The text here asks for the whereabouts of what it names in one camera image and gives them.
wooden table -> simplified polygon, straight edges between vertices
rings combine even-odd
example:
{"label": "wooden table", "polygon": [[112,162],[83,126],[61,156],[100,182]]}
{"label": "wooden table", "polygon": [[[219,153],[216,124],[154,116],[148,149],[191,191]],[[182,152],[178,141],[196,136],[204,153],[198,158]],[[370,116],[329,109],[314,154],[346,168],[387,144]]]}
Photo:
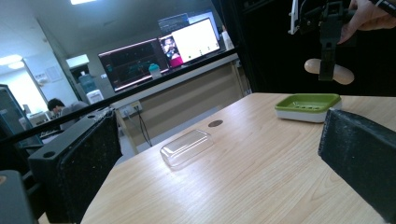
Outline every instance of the wooden table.
{"label": "wooden table", "polygon": [[[118,165],[83,223],[383,223],[318,155],[322,123],[276,117],[287,96],[250,94]],[[396,130],[396,98],[342,101],[345,111]],[[194,129],[215,144],[169,168],[161,147]]]}

monitor screen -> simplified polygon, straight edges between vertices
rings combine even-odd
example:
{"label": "monitor screen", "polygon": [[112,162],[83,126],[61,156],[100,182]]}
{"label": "monitor screen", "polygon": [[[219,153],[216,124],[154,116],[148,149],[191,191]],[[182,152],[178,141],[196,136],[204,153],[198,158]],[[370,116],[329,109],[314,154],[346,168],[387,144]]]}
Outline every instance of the monitor screen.
{"label": "monitor screen", "polygon": [[158,20],[162,35],[170,35],[175,30],[190,25],[187,13]]}
{"label": "monitor screen", "polygon": [[163,48],[163,53],[166,55],[168,64],[172,67],[178,67],[183,64],[180,53],[178,52],[175,39],[172,35],[166,35],[159,37],[161,47]]}
{"label": "monitor screen", "polygon": [[157,38],[100,53],[98,56],[114,92],[151,80],[149,66],[152,63],[158,64],[161,72],[169,69]]}
{"label": "monitor screen", "polygon": [[188,15],[189,15],[190,24],[209,18],[210,21],[212,22],[212,28],[213,31],[215,32],[216,39],[220,40],[218,27],[216,27],[215,18],[213,17],[213,13],[211,10],[202,13],[189,13]]}
{"label": "monitor screen", "polygon": [[204,19],[174,31],[172,36],[183,63],[220,49],[210,19]]}
{"label": "monitor screen", "polygon": [[209,18],[212,22],[213,31],[215,32],[216,39],[219,40],[219,31],[216,26],[215,18],[213,16],[212,10],[204,11],[193,11],[189,13],[183,13],[180,15],[164,18],[158,20],[158,25],[160,26],[162,35],[170,35],[172,32],[189,26],[195,22]]}

power outlet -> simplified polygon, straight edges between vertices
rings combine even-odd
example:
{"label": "power outlet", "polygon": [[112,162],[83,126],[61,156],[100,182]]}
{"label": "power outlet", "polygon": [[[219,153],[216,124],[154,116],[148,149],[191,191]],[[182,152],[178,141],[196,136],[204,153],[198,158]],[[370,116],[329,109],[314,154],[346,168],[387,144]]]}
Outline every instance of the power outlet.
{"label": "power outlet", "polygon": [[128,116],[132,116],[133,114],[137,113],[136,108],[138,108],[138,111],[142,111],[143,109],[139,101],[135,101],[131,104],[124,105],[119,108],[119,111],[121,113],[121,116],[123,118],[126,118]]}

black foam block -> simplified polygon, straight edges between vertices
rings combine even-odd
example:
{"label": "black foam block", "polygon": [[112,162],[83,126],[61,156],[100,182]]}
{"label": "black foam block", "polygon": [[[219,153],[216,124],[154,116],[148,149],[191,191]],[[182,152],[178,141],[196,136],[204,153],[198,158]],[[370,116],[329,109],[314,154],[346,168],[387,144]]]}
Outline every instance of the black foam block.
{"label": "black foam block", "polygon": [[396,222],[396,132],[360,115],[331,109],[318,154],[385,221]]}
{"label": "black foam block", "polygon": [[120,156],[115,112],[105,109],[29,157],[35,181],[44,185],[49,222],[79,223]]}

green soap dish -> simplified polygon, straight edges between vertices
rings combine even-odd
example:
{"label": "green soap dish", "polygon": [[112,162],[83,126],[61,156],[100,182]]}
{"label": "green soap dish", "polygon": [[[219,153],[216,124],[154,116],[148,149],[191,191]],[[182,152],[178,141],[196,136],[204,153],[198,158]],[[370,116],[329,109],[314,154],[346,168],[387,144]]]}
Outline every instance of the green soap dish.
{"label": "green soap dish", "polygon": [[275,106],[281,119],[324,122],[330,107],[341,109],[341,97],[333,93],[296,93]]}

